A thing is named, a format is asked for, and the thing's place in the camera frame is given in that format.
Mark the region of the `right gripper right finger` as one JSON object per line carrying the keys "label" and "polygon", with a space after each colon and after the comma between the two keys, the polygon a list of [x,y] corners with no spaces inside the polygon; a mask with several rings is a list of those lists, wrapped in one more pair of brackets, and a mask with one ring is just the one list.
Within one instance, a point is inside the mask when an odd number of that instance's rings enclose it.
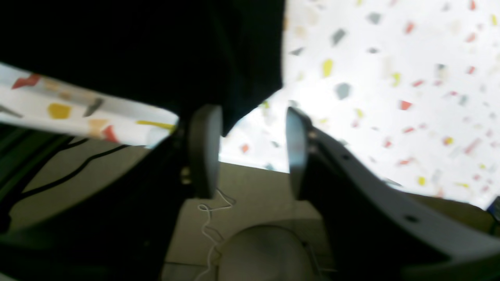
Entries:
{"label": "right gripper right finger", "polygon": [[389,187],[296,107],[286,143],[293,195],[323,217],[340,280],[499,280],[498,238]]}

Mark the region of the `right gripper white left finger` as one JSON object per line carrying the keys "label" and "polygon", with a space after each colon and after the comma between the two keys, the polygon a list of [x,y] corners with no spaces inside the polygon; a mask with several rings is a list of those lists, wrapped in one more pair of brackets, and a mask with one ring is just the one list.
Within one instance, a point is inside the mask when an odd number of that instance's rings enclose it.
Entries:
{"label": "right gripper white left finger", "polygon": [[122,177],[64,212],[1,235],[18,281],[155,281],[186,199],[218,185],[223,111],[204,105]]}

